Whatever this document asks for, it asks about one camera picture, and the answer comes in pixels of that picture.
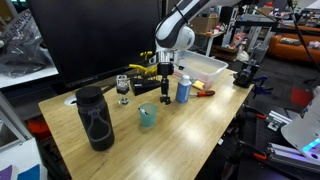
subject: shelf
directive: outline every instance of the shelf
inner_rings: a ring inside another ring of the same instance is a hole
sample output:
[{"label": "shelf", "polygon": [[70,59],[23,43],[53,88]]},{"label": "shelf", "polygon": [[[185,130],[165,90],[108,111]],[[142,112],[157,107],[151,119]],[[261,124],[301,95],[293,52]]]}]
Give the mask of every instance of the shelf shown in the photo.
[{"label": "shelf", "polygon": [[17,85],[20,83],[25,83],[25,82],[41,79],[44,77],[57,75],[57,74],[58,74],[58,71],[57,71],[56,67],[54,67],[52,65],[49,65],[40,71],[31,73],[31,74],[28,74],[28,75],[25,75],[22,77],[17,77],[17,78],[11,78],[11,77],[5,76],[3,74],[0,74],[0,89],[5,88],[5,87],[9,87],[9,86],[13,86],[13,85]]}]

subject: desk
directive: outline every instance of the desk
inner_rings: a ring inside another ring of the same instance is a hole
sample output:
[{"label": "desk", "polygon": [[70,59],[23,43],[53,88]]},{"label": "desk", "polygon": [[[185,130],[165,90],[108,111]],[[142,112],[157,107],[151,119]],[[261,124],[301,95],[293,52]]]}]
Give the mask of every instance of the desk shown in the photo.
[{"label": "desk", "polygon": [[218,36],[222,35],[223,33],[224,32],[219,32],[218,34],[212,34],[212,35],[208,35],[206,33],[197,33],[198,35],[206,36],[206,37],[209,38],[209,41],[208,41],[208,44],[207,44],[206,56],[210,55],[213,39],[215,37],[218,37]]},{"label": "desk", "polygon": [[[115,89],[105,93],[115,143],[104,152],[91,148],[77,107],[63,103],[75,92],[39,106],[73,179],[194,179],[252,88],[233,85],[232,73],[226,69],[220,75],[213,97],[184,104],[161,104],[160,89],[136,97],[130,92],[126,106],[118,104]],[[169,78],[173,99],[178,80]],[[146,102],[158,107],[152,128],[140,125],[137,108]]]}]

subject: black stand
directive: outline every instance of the black stand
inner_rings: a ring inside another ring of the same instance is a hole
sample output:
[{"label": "black stand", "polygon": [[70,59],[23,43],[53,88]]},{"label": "black stand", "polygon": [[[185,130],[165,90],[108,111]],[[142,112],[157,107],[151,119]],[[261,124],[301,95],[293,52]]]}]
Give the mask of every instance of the black stand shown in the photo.
[{"label": "black stand", "polygon": [[131,78],[130,85],[134,95],[138,96],[160,87],[161,83],[158,80]]}]

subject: white box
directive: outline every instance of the white box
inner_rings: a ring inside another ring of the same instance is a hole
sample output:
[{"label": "white box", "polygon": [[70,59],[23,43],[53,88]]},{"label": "white box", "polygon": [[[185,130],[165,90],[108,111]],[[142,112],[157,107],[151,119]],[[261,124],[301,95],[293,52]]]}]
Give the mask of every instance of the white box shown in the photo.
[{"label": "white box", "polygon": [[207,57],[191,51],[179,51],[177,64],[174,67],[174,75],[189,75],[191,78],[204,83],[204,90],[209,89],[219,75],[228,67],[226,62]]}]

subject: blue bottle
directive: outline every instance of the blue bottle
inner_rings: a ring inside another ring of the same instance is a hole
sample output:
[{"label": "blue bottle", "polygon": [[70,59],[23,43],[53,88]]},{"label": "blue bottle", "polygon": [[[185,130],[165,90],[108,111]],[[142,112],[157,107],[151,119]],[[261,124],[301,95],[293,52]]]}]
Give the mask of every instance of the blue bottle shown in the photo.
[{"label": "blue bottle", "polygon": [[176,94],[176,100],[179,103],[185,103],[188,101],[191,84],[192,83],[190,81],[190,76],[183,75],[181,80],[179,81]]}]

